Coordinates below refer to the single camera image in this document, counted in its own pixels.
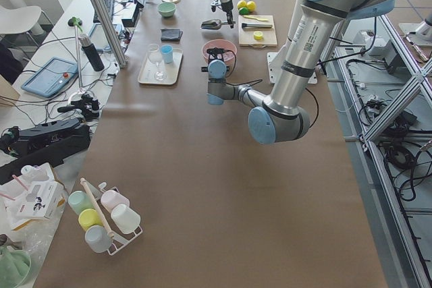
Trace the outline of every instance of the chair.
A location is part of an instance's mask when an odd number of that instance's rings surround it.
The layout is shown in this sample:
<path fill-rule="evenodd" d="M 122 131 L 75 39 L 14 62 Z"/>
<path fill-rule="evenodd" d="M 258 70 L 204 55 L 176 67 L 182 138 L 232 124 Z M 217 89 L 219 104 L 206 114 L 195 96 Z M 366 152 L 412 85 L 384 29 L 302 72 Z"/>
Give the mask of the chair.
<path fill-rule="evenodd" d="M 26 33 L 39 47 L 33 36 L 28 32 L 38 22 L 40 14 L 51 23 L 45 12 L 39 6 L 27 6 L 17 9 L 8 9 L 0 5 L 0 34 L 24 34 Z"/>

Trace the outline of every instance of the folded dark cloth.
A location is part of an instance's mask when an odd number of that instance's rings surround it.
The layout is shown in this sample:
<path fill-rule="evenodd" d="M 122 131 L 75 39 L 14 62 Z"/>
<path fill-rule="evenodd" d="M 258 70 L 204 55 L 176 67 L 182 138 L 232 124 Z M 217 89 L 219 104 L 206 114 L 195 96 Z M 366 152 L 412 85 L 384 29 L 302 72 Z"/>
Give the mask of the folded dark cloth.
<path fill-rule="evenodd" d="M 179 41 L 183 35 L 183 31 L 179 30 L 178 28 L 163 28 L 161 31 L 161 40 L 167 40 L 171 42 Z"/>

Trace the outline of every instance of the white box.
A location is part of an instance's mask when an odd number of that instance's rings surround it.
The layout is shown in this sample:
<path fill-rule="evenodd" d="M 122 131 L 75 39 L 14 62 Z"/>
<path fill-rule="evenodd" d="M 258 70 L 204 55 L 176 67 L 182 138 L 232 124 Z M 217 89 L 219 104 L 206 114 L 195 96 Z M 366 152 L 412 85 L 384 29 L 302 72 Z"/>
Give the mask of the white box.
<path fill-rule="evenodd" d="M 26 219 L 50 219 L 63 199 L 63 185 L 56 181 L 33 181 L 16 216 Z"/>

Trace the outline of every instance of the lemon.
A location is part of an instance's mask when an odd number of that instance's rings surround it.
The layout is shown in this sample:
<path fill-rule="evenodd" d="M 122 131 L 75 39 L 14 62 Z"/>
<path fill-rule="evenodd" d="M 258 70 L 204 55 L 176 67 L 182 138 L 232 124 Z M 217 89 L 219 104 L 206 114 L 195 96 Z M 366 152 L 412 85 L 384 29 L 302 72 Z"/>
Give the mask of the lemon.
<path fill-rule="evenodd" d="M 237 3 L 237 9 L 244 8 L 244 7 L 246 7 L 246 6 L 247 6 L 247 3 L 245 2 L 245 0 L 240 0 L 240 1 Z"/>
<path fill-rule="evenodd" d="M 257 8 L 257 5 L 254 1 L 248 1 L 246 8 L 249 9 L 249 11 L 254 11 Z"/>
<path fill-rule="evenodd" d="M 249 13 L 249 9 L 247 9 L 246 7 L 240 8 L 238 13 L 240 15 L 247 15 Z"/>

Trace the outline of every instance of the green bowl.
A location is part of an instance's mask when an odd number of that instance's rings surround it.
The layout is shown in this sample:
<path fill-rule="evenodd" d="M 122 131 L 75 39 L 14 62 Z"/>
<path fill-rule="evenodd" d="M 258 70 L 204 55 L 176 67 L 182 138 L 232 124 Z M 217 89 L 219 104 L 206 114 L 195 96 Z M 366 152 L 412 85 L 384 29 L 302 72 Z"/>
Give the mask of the green bowl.
<path fill-rule="evenodd" d="M 160 3 L 157 6 L 157 11 L 162 15 L 162 17 L 171 17 L 176 12 L 175 3 Z"/>

